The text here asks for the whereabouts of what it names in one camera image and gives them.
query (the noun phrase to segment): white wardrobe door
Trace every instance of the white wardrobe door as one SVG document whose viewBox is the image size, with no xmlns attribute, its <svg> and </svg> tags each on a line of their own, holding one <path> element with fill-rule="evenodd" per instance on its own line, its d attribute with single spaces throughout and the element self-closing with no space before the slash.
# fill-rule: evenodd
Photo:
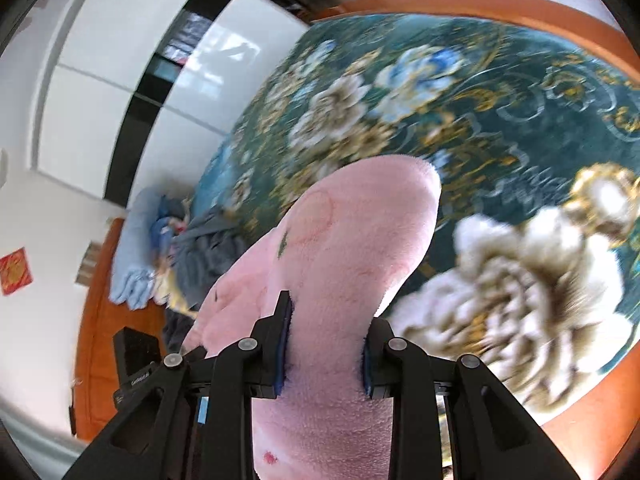
<svg viewBox="0 0 640 480">
<path fill-rule="evenodd" d="M 229 133 L 307 29 L 267 0 L 231 0 L 189 57 L 165 105 Z"/>
<path fill-rule="evenodd" d="M 162 108 L 140 158 L 128 206 L 147 186 L 159 186 L 176 198 L 189 195 L 222 140 L 220 134 Z"/>
<path fill-rule="evenodd" d="M 60 63 L 135 90 L 156 46 L 187 0 L 86 0 Z"/>
<path fill-rule="evenodd" d="M 38 169 L 102 198 L 129 99 L 129 92 L 56 67 L 44 105 Z"/>
</svg>

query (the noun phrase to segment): black device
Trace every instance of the black device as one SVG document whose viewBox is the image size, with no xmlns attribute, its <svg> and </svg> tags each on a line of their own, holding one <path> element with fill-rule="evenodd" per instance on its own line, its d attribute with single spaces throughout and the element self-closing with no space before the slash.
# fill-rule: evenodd
<svg viewBox="0 0 640 480">
<path fill-rule="evenodd" d="M 122 377 L 114 396 L 118 413 L 64 480 L 258 480 L 251 402 L 277 402 L 282 391 L 292 309 L 283 291 L 274 314 L 258 320 L 250 337 L 217 357 L 204 358 L 200 347 L 143 364 L 142 370 Z M 114 339 L 119 362 L 132 356 L 127 342 L 140 344 L 131 332 Z M 458 480 L 578 480 L 556 446 L 476 356 L 456 362 L 429 356 L 395 337 L 386 320 L 375 318 L 364 342 L 362 380 L 371 399 L 394 400 L 389 480 L 442 478 L 436 395 L 446 400 Z M 199 424 L 203 396 L 209 397 L 207 417 Z"/>
</svg>

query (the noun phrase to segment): pink plush fabric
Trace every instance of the pink plush fabric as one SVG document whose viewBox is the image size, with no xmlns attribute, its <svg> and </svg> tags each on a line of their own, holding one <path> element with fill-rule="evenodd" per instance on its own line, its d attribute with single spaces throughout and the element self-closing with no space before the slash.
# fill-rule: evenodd
<svg viewBox="0 0 640 480">
<path fill-rule="evenodd" d="M 262 480 L 386 479 L 392 401 L 368 400 L 360 372 L 374 313 L 418 266 L 440 181 L 404 155 L 361 160 L 314 184 L 211 289 L 185 346 L 208 355 L 251 333 L 281 290 L 294 312 L 277 400 L 254 400 Z"/>
</svg>

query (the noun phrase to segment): pile of clothes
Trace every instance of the pile of clothes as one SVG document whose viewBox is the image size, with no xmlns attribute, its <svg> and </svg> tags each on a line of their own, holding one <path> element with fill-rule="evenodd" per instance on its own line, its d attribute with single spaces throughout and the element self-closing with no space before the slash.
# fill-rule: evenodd
<svg viewBox="0 0 640 480">
<path fill-rule="evenodd" d="M 162 338 L 177 352 L 207 293 L 245 250 L 236 223 L 219 206 L 190 219 L 187 201 L 143 189 L 122 228 L 109 299 L 131 310 L 151 298 L 165 305 Z"/>
</svg>

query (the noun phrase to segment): red paper sticker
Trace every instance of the red paper sticker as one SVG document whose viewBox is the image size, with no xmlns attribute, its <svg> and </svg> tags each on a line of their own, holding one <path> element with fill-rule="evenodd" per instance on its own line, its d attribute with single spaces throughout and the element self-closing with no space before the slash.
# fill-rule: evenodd
<svg viewBox="0 0 640 480">
<path fill-rule="evenodd" d="M 19 288 L 29 285 L 33 281 L 24 247 L 0 258 L 0 284 L 2 294 L 8 296 Z"/>
</svg>

